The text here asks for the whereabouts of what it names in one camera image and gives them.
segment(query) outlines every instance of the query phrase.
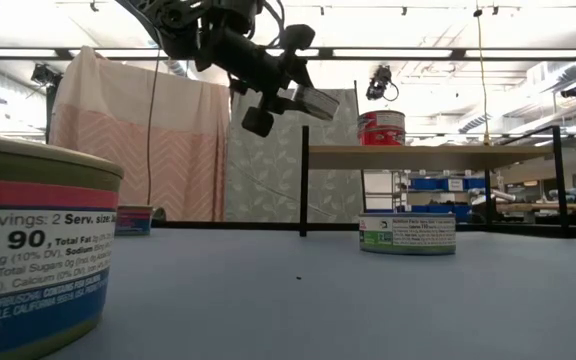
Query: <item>pink fabric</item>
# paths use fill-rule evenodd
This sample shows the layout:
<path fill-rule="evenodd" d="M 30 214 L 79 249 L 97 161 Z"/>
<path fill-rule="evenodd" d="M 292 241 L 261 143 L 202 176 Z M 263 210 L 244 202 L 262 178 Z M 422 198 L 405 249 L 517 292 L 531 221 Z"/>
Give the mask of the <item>pink fabric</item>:
<path fill-rule="evenodd" d="M 99 156 L 125 172 L 120 205 L 147 204 L 147 119 L 153 72 L 82 49 L 53 109 L 50 143 Z M 168 220 L 222 221 L 228 92 L 160 74 L 153 112 L 150 205 Z"/>

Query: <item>ceiling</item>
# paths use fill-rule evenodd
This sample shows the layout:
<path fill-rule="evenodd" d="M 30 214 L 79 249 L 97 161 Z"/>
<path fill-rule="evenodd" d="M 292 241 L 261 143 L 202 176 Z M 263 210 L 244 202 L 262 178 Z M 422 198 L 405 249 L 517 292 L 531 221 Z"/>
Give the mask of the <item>ceiling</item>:
<path fill-rule="evenodd" d="M 477 47 L 474 0 L 283 0 L 287 25 L 306 23 L 317 33 L 313 46 Z M 479 0 L 484 47 L 576 47 L 576 0 Z M 492 6 L 499 6 L 493 15 Z M 0 0 L 0 46 L 148 47 L 139 22 L 112 0 Z M 277 25 L 267 11 L 257 17 L 253 40 L 266 44 Z M 67 61 L 47 62 L 66 71 Z M 155 68 L 153 61 L 126 65 Z M 481 104 L 481 67 L 477 62 L 391 62 L 400 97 L 393 103 L 368 102 L 361 96 L 379 65 L 372 61 L 311 61 L 319 88 L 352 88 L 358 82 L 360 111 L 391 108 L 408 115 L 409 132 L 454 130 L 455 122 Z M 530 62 L 485 63 L 488 101 L 496 101 L 526 79 Z M 33 85 L 32 61 L 0 61 L 0 73 Z M 160 71 L 168 71 L 160 66 Z M 194 75 L 227 84 L 212 67 Z M 534 117 L 530 111 L 522 116 Z"/>

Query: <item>small can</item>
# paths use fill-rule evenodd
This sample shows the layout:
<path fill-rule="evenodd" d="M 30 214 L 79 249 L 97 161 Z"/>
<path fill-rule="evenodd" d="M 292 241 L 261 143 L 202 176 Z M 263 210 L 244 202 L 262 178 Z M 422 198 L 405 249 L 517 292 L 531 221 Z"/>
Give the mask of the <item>small can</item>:
<path fill-rule="evenodd" d="M 357 136 L 361 145 L 406 144 L 406 116 L 393 110 L 370 111 L 359 116 Z"/>
<path fill-rule="evenodd" d="M 117 208 L 115 236 L 150 235 L 152 212 L 152 206 L 119 206 Z"/>
<path fill-rule="evenodd" d="M 454 214 L 361 214 L 359 247 L 401 255 L 448 255 L 457 250 Z"/>

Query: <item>gray tabletop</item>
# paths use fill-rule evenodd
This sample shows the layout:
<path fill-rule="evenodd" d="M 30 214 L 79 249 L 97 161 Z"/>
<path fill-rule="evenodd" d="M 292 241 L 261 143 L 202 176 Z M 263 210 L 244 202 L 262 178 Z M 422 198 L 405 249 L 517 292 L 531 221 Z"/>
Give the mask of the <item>gray tabletop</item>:
<path fill-rule="evenodd" d="M 65 359 L 576 359 L 576 240 L 155 230 L 113 245 L 104 319 Z"/>

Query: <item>tuna can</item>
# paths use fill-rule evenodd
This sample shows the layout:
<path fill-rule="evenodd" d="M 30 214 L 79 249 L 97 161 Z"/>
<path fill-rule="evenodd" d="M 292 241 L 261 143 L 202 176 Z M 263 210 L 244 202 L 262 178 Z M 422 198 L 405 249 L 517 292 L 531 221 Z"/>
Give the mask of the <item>tuna can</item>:
<path fill-rule="evenodd" d="M 0 137 L 0 358 L 36 359 L 100 320 L 123 170 Z"/>
<path fill-rule="evenodd" d="M 406 116 L 393 110 L 362 114 L 357 122 L 357 137 L 361 145 L 406 145 Z"/>
<path fill-rule="evenodd" d="M 454 214 L 361 214 L 359 247 L 401 255 L 447 255 L 457 250 Z"/>
<path fill-rule="evenodd" d="M 119 206 L 117 209 L 115 236 L 150 235 L 152 215 L 152 206 Z"/>

